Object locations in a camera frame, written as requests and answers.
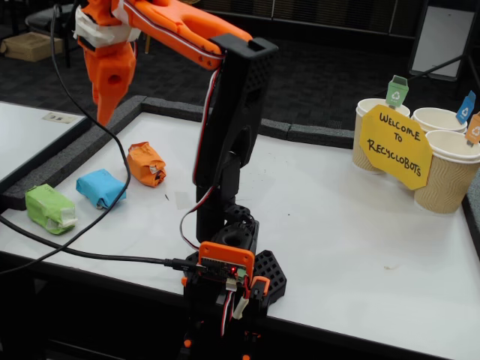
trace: kraft paper cup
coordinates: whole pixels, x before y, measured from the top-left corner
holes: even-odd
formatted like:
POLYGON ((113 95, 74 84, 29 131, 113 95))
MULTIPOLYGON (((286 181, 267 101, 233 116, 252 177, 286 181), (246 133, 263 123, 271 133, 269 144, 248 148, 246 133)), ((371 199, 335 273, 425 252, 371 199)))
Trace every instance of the kraft paper cup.
POLYGON ((456 212, 480 167, 480 145, 467 145, 462 133, 430 131, 426 135, 433 149, 427 186, 415 191, 415 202, 438 214, 456 212))
MULTIPOLYGON (((355 118, 355 134, 353 137, 353 163, 360 169, 367 170, 370 173, 380 174, 383 173, 383 171, 377 169, 371 164, 367 158, 367 155, 365 155, 362 147, 360 146, 360 134, 362 132, 363 116, 372 110, 376 105, 388 106, 385 99, 364 99, 358 102, 355 118)), ((410 110, 405 105, 398 107, 396 111, 404 116, 410 116, 410 110)))
POLYGON ((448 130, 465 134, 467 132, 467 122, 461 124, 458 122, 456 115, 455 112, 449 110, 422 107, 413 112, 412 119, 420 124, 420 128, 425 133, 435 130, 448 130))

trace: blue wrapped block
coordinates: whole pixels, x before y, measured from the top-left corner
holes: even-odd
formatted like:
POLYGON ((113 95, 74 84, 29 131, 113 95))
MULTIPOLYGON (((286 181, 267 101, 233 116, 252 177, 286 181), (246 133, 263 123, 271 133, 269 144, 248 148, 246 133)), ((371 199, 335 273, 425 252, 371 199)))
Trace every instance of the blue wrapped block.
MULTIPOLYGON (((88 197, 93 206, 99 209, 108 209, 124 185, 105 169, 91 172, 76 180, 76 190, 88 197)), ((126 197, 127 191, 121 195, 120 200, 126 197)))

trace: orange 3d printed part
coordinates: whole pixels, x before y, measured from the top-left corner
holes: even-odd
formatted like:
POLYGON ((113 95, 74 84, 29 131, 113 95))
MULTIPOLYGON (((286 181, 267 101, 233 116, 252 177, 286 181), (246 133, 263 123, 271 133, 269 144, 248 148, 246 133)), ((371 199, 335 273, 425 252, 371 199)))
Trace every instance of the orange 3d printed part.
POLYGON ((177 0, 89 0, 86 7, 76 10, 75 32, 85 51, 97 120, 102 125, 110 121, 134 78, 137 62, 129 42, 140 31, 209 70, 218 68, 224 58, 220 47, 209 39, 227 33, 245 41, 252 38, 177 0))

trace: orange wrapped block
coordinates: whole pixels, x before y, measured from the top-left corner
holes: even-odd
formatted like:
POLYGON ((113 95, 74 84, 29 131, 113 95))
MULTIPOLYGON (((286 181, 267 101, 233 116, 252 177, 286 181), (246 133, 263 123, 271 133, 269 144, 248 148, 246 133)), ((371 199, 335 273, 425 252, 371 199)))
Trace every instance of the orange wrapped block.
POLYGON ((135 178, 144 185, 153 188, 165 178, 165 161, 148 142, 133 144, 128 149, 128 165, 135 178))

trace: white tabletop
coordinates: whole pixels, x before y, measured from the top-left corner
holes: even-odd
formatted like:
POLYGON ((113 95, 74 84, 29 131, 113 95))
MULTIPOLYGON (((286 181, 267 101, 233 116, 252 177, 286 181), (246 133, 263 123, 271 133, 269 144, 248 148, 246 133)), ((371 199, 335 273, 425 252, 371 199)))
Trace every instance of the white tabletop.
POLYGON ((66 112, 54 114, 73 116, 69 124, 43 119, 49 113, 50 110, 0 102, 0 181, 82 119, 66 112))
MULTIPOLYGON (((125 151, 149 141, 166 161, 157 188, 136 179, 127 199, 71 247, 102 254, 184 258, 179 221, 194 204, 191 183, 200 124, 143 113, 120 134, 125 151)), ((452 359, 480 357, 480 265, 461 210, 437 216, 387 175, 352 165, 350 150, 259 136, 241 171, 237 202, 260 221, 258 251, 274 252, 287 278, 271 317, 452 359)), ((100 214, 75 191, 101 168, 125 180, 109 142, 57 190, 76 203, 73 232, 54 236, 25 212, 4 216, 65 243, 100 214)), ((184 224, 195 239, 195 216, 184 224)), ((50 251, 4 226, 0 251, 37 258, 50 251)), ((59 253, 48 261, 182 294, 182 274, 161 265, 107 262, 59 253)))

